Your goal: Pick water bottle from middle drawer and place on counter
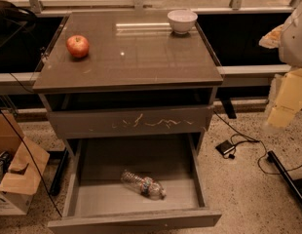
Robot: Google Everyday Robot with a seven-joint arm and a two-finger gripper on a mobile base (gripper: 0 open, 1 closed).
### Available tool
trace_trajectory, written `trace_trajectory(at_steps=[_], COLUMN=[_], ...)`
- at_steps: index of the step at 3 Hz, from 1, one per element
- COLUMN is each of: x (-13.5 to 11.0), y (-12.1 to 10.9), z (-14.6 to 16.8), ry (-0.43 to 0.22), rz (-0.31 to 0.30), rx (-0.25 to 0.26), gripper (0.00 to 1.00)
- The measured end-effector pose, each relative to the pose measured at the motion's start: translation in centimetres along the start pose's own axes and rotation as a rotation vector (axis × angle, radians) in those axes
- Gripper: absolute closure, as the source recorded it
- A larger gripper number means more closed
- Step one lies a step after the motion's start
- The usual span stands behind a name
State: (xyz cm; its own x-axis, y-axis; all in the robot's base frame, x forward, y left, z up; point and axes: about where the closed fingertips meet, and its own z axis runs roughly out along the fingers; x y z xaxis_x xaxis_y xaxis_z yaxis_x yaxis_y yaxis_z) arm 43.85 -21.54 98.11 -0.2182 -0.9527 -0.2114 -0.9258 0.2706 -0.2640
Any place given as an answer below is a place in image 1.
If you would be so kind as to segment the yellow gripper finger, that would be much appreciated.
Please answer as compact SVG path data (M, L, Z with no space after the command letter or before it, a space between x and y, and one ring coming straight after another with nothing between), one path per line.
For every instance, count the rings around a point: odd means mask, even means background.
M302 109L302 68L294 68L284 76L276 75L271 83L267 105L267 125L285 128Z
M267 49L275 49L280 45L283 25L279 25L259 40L259 45Z

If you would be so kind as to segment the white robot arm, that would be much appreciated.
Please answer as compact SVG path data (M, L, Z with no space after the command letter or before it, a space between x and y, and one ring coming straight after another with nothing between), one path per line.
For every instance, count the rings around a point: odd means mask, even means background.
M268 49L277 48L279 58L290 66L271 83L264 127L269 131L286 128L302 109L302 1L286 21L259 40Z

